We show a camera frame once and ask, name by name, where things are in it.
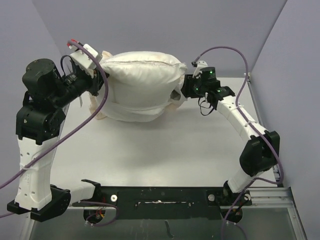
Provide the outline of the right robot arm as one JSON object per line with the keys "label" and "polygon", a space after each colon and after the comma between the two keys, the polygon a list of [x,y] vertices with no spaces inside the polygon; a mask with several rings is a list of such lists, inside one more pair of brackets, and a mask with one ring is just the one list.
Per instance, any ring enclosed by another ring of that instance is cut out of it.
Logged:
{"label": "right robot arm", "polygon": [[230,205],[241,198],[241,191],[278,161],[280,136],[261,126],[237,101],[228,86],[216,78],[214,67],[203,67],[184,77],[181,92],[186,98],[204,99],[212,111],[218,111],[245,142],[239,157],[240,169],[223,186],[223,200]]}

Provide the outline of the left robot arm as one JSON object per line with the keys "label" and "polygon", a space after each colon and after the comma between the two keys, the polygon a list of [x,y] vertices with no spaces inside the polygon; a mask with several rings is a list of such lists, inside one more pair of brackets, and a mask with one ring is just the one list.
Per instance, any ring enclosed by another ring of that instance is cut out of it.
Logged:
{"label": "left robot arm", "polygon": [[55,63],[47,58],[32,61],[22,82],[26,87],[22,108],[16,115],[15,133],[20,152],[17,195],[7,210],[44,222],[62,215],[69,205],[86,201],[95,206],[102,199],[101,185],[83,179],[78,186],[60,188],[50,183],[64,108],[84,92],[96,95],[104,84],[98,70],[86,72],[75,61],[72,72],[60,75]]}

